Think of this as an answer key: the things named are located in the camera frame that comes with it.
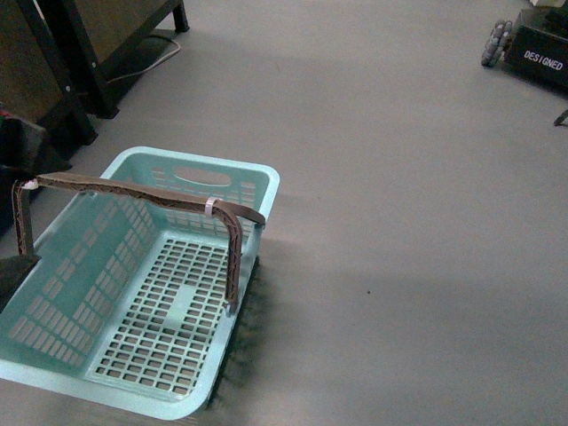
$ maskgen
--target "gray floor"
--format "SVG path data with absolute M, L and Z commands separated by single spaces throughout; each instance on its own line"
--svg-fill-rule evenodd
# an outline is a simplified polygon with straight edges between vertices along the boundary
M 186 7 L 183 51 L 73 159 L 98 175 L 146 145 L 281 175 L 257 327 L 211 409 L 175 424 L 568 424 L 568 128 L 552 126 L 568 102 L 479 66 L 495 20 L 528 2 Z M 68 199 L 40 196 L 37 232 Z M 0 394 L 3 426 L 166 424 Z

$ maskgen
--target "black box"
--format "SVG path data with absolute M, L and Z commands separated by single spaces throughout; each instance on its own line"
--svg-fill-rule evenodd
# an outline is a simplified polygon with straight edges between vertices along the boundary
M 522 10 L 505 62 L 519 71 L 568 87 L 568 34 L 549 27 L 549 8 Z

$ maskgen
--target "plastic basket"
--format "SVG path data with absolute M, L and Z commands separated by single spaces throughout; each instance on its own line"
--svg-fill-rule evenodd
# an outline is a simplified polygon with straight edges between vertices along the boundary
M 266 166 L 146 147 L 120 154 L 102 177 L 218 197 L 266 218 L 279 184 Z M 241 226 L 239 300 L 263 230 Z M 225 312 L 223 224 L 81 193 L 35 251 L 42 259 L 0 314 L 1 377 L 164 420 L 207 402 L 236 321 Z

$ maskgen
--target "basket grid bottom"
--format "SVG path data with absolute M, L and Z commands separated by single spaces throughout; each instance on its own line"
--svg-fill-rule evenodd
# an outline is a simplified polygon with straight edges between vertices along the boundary
M 172 238 L 158 243 L 87 375 L 179 399 L 193 390 L 224 312 L 226 248 Z

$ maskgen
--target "cardboard strip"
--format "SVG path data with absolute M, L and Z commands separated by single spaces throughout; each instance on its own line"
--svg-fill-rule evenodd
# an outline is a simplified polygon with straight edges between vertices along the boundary
M 177 209 L 192 213 L 205 214 L 208 201 L 206 197 L 195 197 L 187 193 L 176 193 L 150 186 L 103 179 L 100 177 L 86 177 L 71 173 L 50 173 L 37 178 L 40 186 L 66 189 L 75 192 L 112 193 L 126 195 L 137 200 L 150 201 L 164 209 Z M 28 197 L 24 190 L 26 182 L 17 182 L 12 188 L 12 205 L 14 209 L 14 222 L 18 235 L 18 249 L 21 254 L 33 254 L 33 239 Z M 257 211 L 228 201 L 216 201 L 211 208 L 211 215 L 219 219 L 229 232 L 227 280 L 225 286 L 225 299 L 229 303 L 229 312 L 234 313 L 237 308 L 239 294 L 239 273 L 241 268 L 242 228 L 237 216 L 244 217 L 259 225 L 266 220 Z

